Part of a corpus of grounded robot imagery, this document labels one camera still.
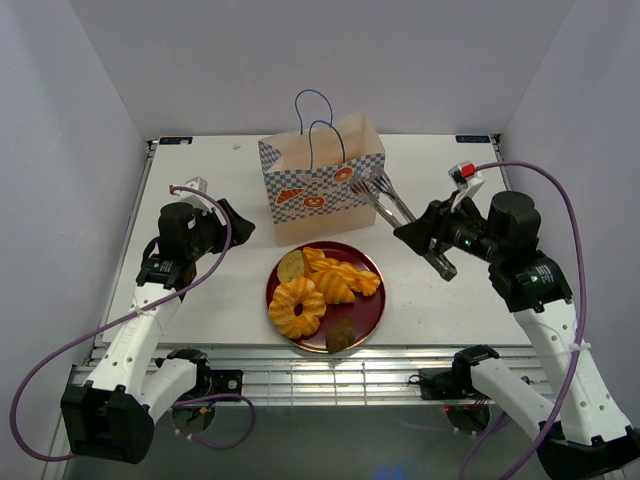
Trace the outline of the small striped croissant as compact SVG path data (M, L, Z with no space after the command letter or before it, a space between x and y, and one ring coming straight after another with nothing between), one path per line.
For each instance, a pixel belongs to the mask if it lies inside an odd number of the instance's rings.
M355 294L346 282L335 272L314 272L310 275L316 290L324 296L327 304L351 304L355 302Z

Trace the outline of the metal serving tongs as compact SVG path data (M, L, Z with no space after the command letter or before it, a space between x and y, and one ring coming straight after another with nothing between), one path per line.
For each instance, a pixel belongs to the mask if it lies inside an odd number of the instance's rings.
M400 198L391 179L381 166L372 167L366 177L354 173L349 180L349 189L373 206L376 212L393 228L401 227L402 223L381 203L374 194L375 190L387 197L407 222L416 220L415 215ZM429 251L423 255L423 258L438 272L443 280L451 281L457 275L456 267L443 254L436 255Z

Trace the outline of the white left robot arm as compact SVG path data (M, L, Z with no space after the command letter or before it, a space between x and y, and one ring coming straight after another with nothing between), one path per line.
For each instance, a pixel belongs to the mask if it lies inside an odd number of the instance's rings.
M193 285L206 254L244 244L255 229L225 199L215 208L190 196L160 210L158 235L146 246L130 311L102 360L80 386L67 387L61 410L73 454L131 464L147 454L157 421L177 401L212 391L211 370L196 349L153 354Z

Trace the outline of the twisted bread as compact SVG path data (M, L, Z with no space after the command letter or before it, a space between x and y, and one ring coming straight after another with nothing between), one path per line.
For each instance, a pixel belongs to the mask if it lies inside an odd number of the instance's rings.
M326 257L324 251L321 249L304 247L302 252L306 256L313 273L336 273L347 286L356 293L361 293L364 296L372 296L382 284L382 280L378 274L369 270L358 269L349 262Z

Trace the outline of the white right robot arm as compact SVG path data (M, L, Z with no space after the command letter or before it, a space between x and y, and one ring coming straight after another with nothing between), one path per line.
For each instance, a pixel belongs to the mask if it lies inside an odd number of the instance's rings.
M555 401L542 397L488 345L456 353L442 385L493 400L535 442L552 479L589 479L639 458L639 431L606 387L589 347L576 341L578 317L558 264L537 247L541 217L525 194L493 196L486 217L466 198L433 201L394 235L432 263L458 248L488 264L493 289L525 332Z

